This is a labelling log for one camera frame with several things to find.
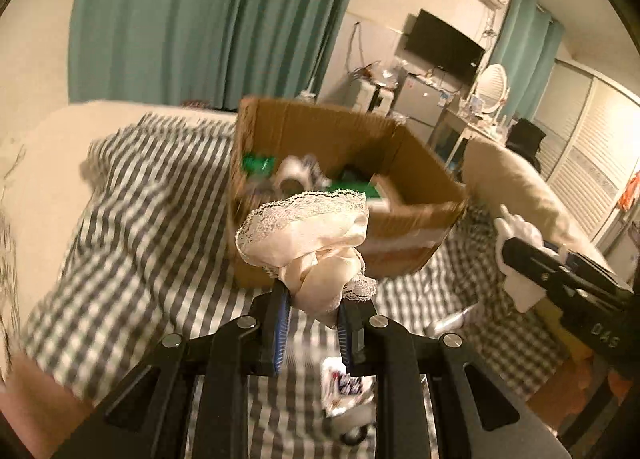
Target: teal curtain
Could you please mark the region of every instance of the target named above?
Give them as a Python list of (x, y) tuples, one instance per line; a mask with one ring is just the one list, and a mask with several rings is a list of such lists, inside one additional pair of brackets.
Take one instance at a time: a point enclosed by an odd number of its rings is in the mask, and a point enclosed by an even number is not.
[(532, 120), (542, 98), (564, 26), (537, 8), (538, 0), (510, 0), (490, 64), (502, 64), (511, 88), (501, 116)]
[(319, 90), (348, 0), (75, 0), (69, 96), (235, 109)]

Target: gingham bedsheet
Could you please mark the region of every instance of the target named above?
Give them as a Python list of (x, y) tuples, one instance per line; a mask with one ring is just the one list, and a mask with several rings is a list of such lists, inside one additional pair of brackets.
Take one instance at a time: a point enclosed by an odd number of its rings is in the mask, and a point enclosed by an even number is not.
[(0, 385), (11, 368), (11, 355), (20, 329), (15, 242), (9, 221), (0, 208)]
[[(210, 334), (246, 312), (259, 291), (233, 285), (225, 257), (225, 194), (233, 125), (147, 115), (94, 142), (95, 193), (78, 224), (59, 284), (39, 303), (23, 346), (40, 368), (99, 402), (164, 334)], [(383, 280), (380, 313), (424, 333), (432, 320), (485, 300), (487, 316), (465, 337), (523, 397), (565, 359), (532, 315), (500, 288), (495, 232), (472, 205), (418, 273)], [(250, 380), (250, 456), (372, 457), (322, 431), (319, 364), (339, 356), (337, 334), (302, 312), (290, 321), (278, 378)]]

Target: bed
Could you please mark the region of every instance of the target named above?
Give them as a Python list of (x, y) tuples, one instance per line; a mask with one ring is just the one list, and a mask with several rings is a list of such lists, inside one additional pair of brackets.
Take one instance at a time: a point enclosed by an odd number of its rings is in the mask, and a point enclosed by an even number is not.
[[(175, 121), (163, 123), (163, 118)], [(12, 173), (4, 197), (6, 217), (17, 248), (17, 305), (23, 325), (26, 314), (47, 294), (50, 295), (41, 304), (40, 314), (55, 318), (52, 313), (59, 308), (54, 286), (60, 277), (60, 264), (68, 262), (69, 238), (72, 233), (78, 233), (78, 219), (87, 215), (85, 207), (92, 198), (92, 187), (82, 176), (83, 172), (85, 176), (91, 174), (82, 164), (89, 143), (96, 138), (106, 139), (128, 125), (134, 127), (123, 129), (119, 135), (133, 136), (129, 138), (133, 140), (136, 129), (154, 130), (162, 124), (165, 129), (162, 135), (165, 135), (166, 129), (183, 129), (202, 122), (215, 123), (216, 135), (224, 137), (232, 128), (233, 116), (143, 104), (90, 102), (52, 113), (31, 132), (24, 140), (24, 158)], [(465, 337), (516, 392), (529, 398), (550, 383), (549, 379), (568, 357), (567, 348), (571, 353), (577, 351), (570, 340), (564, 341), (564, 346), (559, 343), (558, 338), (566, 335), (553, 329), (552, 310), (541, 310), (547, 317), (546, 323), (533, 314), (518, 314), (510, 299), (496, 286), (500, 275), (492, 243), (495, 239), (492, 209), (504, 202), (513, 213), (541, 224), (543, 235), (552, 242), (570, 242), (574, 249), (590, 253), (591, 257), (598, 255), (590, 245), (584, 246), (586, 239), (576, 231), (570, 216), (556, 204), (557, 199), (548, 187), (545, 185), (545, 190), (536, 181), (539, 176), (535, 172), (530, 174), (521, 162), (515, 160), (514, 163), (511, 154), (495, 147), (495, 144), (469, 143), (467, 150), (474, 156), (465, 158), (470, 163), (463, 166), (463, 175), (475, 202), (428, 265), (415, 275), (380, 283), (375, 303), (379, 312), (402, 323), (409, 331), (422, 334), (430, 321), (457, 312), (479, 299), (490, 298), (492, 309), (487, 320), (482, 327), (466, 331)], [(473, 168), (474, 162), (481, 162), (481, 167)], [(223, 158), (215, 164), (223, 165)], [(499, 190), (497, 182), (505, 183), (507, 179), (502, 172), (510, 175), (512, 186), (508, 187), (508, 194), (499, 195), (495, 193)], [(519, 183), (523, 194), (514, 192), (515, 183)], [(222, 208), (222, 204), (219, 202), (216, 207)], [(223, 244), (223, 240), (221, 233), (218, 243)], [(210, 294), (216, 299), (212, 305), (220, 315), (214, 315), (208, 325), (201, 321), (199, 325), (187, 326), (172, 319), (173, 330), (195, 337), (239, 315), (255, 292), (233, 288), (228, 280), (230, 273), (232, 270), (226, 275), (216, 275), (215, 283), (211, 284)], [(136, 347), (137, 354), (129, 357), (130, 361), (139, 358), (156, 336), (149, 333), (147, 340)], [(100, 362), (87, 357), (86, 352), (78, 358), (73, 349), (65, 347), (65, 342), (60, 345), (53, 354), (62, 353), (66, 367), (59, 364), (52, 367), (51, 356), (43, 357), (42, 353), (37, 353), (41, 358), (38, 363), (78, 396), (99, 401), (127, 370), (127, 362), (112, 358), (118, 354), (114, 350), (122, 354), (120, 347), (107, 347), (108, 352), (102, 353), (104, 358)], [(330, 440), (322, 429), (319, 363), (324, 357), (339, 355), (335, 333), (313, 323), (305, 314), (295, 312), (288, 347), (286, 368), (279, 378), (256, 378), (250, 384), (251, 456), (369, 457), (374, 444), (373, 432), (359, 447), (351, 449)], [(75, 363), (76, 368), (69, 367), (68, 363)], [(87, 370), (82, 376), (78, 374), (78, 367), (84, 365)]]

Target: cable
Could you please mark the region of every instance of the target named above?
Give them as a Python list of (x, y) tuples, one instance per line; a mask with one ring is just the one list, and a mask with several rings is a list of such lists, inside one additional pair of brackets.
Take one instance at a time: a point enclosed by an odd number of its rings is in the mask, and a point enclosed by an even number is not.
[(458, 88), (457, 88), (457, 89), (455, 89), (454, 91), (450, 91), (449, 89), (447, 89), (446, 87), (444, 87), (444, 86), (442, 85), (442, 82), (444, 82), (444, 77), (445, 77), (447, 74), (449, 74), (449, 73), (447, 73), (447, 72), (446, 72), (443, 68), (441, 68), (441, 67), (438, 67), (437, 69), (440, 69), (440, 70), (442, 71), (442, 76), (440, 77), (440, 84), (438, 85), (438, 87), (440, 87), (440, 89), (442, 89), (443, 91), (445, 91), (447, 94), (454, 95), (454, 94), (459, 93), (459, 92), (460, 92), (460, 89), (462, 89), (462, 87), (464, 86), (464, 84), (463, 84), (463, 83), (461, 83), (461, 84), (460, 84), (460, 87), (458, 87)]
[[(489, 9), (489, 7), (488, 7), (488, 6), (485, 6), (485, 7), (482, 9), (482, 18), (484, 18), (484, 14), (485, 14), (485, 12), (486, 12), (488, 9)], [(486, 25), (487, 25), (488, 19), (489, 19), (489, 16), (487, 16), (486, 20), (484, 21), (484, 29), (485, 29), (485, 30), (486, 30)], [(482, 21), (480, 21), (480, 24), (478, 25), (478, 29), (476, 30), (476, 36), (474, 37), (474, 40), (475, 40), (476, 38), (478, 38), (478, 34), (480, 33), (480, 29), (481, 29), (481, 28), (482, 28)], [(480, 40), (478, 40), (478, 44), (480, 44), (480, 42), (482, 42), (482, 37), (483, 37), (483, 36), (484, 36), (484, 30), (483, 30), (482, 35), (480, 35)]]
[(447, 74), (447, 72), (442, 68), (442, 67), (438, 67), (438, 66), (433, 66), (433, 71), (431, 73), (431, 75), (433, 76), (433, 73), (435, 72), (436, 69), (440, 69), (440, 71), (442, 71), (442, 76), (440, 77), (440, 83), (438, 84), (438, 86), (442, 87), (442, 81), (444, 80), (445, 75)]
[(495, 10), (492, 11), (492, 13), (487, 17), (487, 21), (484, 24), (484, 32), (482, 32), (482, 36), (480, 37), (480, 41), (482, 41), (482, 39), (484, 38), (488, 38), (489, 39), (489, 45), (486, 47), (485, 51), (489, 51), (492, 47), (493, 41), (492, 39), (495, 38), (498, 34), (494, 31), (494, 25), (495, 25)]
[(351, 63), (351, 53), (353, 52), (353, 41), (356, 37), (356, 32), (358, 32), (358, 50), (360, 51), (360, 68), (365, 67), (364, 64), (364, 50), (362, 49), (362, 23), (356, 22), (353, 25), (353, 30), (351, 30), (351, 36), (349, 38), (349, 47), (347, 48), (347, 59), (344, 61), (344, 68), (347, 70), (347, 73), (352, 73), (349, 68)]

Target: white lace fabric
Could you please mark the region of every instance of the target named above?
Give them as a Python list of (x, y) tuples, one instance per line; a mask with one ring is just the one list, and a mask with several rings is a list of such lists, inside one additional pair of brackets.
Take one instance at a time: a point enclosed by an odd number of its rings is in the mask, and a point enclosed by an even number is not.
[(364, 194), (305, 192), (252, 211), (236, 233), (236, 247), (244, 262), (287, 286), (295, 307), (333, 327), (342, 297), (367, 300), (376, 292), (355, 249), (367, 236), (368, 220)]

